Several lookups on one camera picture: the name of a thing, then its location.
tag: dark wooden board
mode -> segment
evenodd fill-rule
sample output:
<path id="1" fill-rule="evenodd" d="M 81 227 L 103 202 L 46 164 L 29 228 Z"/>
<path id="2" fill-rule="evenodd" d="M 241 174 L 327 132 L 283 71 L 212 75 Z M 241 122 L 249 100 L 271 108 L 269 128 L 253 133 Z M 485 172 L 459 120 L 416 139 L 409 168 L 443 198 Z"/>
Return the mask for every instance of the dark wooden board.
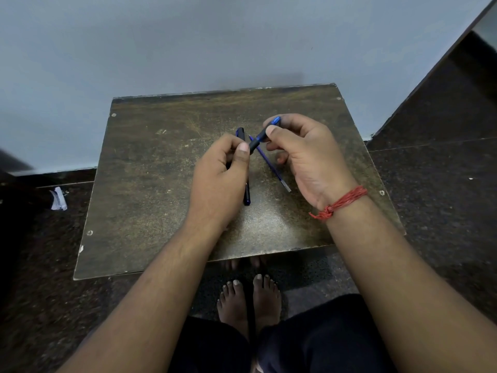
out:
<path id="1" fill-rule="evenodd" d="M 223 133 L 244 127 L 254 136 L 266 118 L 288 112 L 330 127 L 357 181 L 403 231 L 334 84 L 121 98 L 112 102 L 75 279 L 145 269 L 183 221 L 197 159 Z M 273 162 L 274 154 L 268 153 Z M 289 170 L 281 171 L 291 193 L 254 152 L 252 205 L 242 207 L 211 260 L 332 244 L 326 228 L 308 215 L 313 209 Z"/>

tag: black pants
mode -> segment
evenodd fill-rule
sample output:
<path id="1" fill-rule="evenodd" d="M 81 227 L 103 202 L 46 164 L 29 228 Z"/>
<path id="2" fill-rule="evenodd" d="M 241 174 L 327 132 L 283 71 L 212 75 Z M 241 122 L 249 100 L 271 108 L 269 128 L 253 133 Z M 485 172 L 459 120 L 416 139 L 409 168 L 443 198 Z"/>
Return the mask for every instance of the black pants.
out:
<path id="1" fill-rule="evenodd" d="M 396 371 L 360 295 L 264 328 L 255 352 L 264 373 Z M 248 341 L 233 327 L 189 317 L 169 372 L 249 373 L 251 361 Z"/>

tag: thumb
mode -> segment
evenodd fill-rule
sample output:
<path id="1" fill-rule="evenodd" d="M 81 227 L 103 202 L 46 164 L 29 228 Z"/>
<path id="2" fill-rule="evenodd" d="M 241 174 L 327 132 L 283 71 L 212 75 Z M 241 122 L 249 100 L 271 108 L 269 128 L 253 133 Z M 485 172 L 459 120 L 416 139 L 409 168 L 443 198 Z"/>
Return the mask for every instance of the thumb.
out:
<path id="1" fill-rule="evenodd" d="M 236 177 L 243 177 L 245 182 L 249 173 L 249 160 L 249 145 L 245 142 L 240 143 L 237 146 L 235 153 L 233 153 L 233 161 L 231 162 L 228 172 L 232 173 Z"/>
<path id="2" fill-rule="evenodd" d="M 269 139 L 276 143 L 280 148 L 289 152 L 289 154 L 296 153 L 296 150 L 302 144 L 302 137 L 297 136 L 292 131 L 278 127 L 269 126 L 266 128 L 266 135 Z"/>

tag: fingernail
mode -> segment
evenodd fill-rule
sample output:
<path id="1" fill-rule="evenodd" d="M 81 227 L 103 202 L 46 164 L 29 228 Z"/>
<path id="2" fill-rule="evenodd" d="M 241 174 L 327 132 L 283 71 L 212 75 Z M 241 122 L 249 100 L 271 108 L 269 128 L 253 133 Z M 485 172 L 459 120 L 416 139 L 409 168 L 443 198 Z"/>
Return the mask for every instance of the fingernail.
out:
<path id="1" fill-rule="evenodd" d="M 249 145 L 247 143 L 240 143 L 240 145 L 238 145 L 238 149 L 241 150 L 242 152 L 248 152 Z"/>
<path id="2" fill-rule="evenodd" d="M 270 136 L 271 135 L 271 132 L 274 131 L 274 129 L 276 128 L 277 126 L 268 126 L 266 128 L 266 135 L 267 136 Z"/>

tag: red thread bracelet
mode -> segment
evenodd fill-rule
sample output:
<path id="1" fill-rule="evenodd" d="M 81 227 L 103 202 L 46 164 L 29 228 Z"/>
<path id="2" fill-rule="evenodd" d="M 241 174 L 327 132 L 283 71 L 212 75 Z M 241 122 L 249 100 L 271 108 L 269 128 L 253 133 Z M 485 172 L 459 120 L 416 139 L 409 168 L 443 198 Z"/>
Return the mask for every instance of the red thread bracelet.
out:
<path id="1" fill-rule="evenodd" d="M 309 214 L 318 220 L 325 220 L 327 218 L 332 217 L 333 212 L 335 212 L 337 209 L 351 204 L 352 202 L 354 202 L 355 200 L 357 200 L 360 197 L 363 197 L 367 193 L 368 193 L 368 190 L 365 189 L 363 186 L 357 186 L 353 190 L 347 192 L 344 196 L 342 196 L 339 200 L 337 200 L 332 205 L 328 205 L 327 207 L 325 207 L 325 210 L 320 211 L 317 216 L 314 216 L 311 212 L 309 212 Z"/>

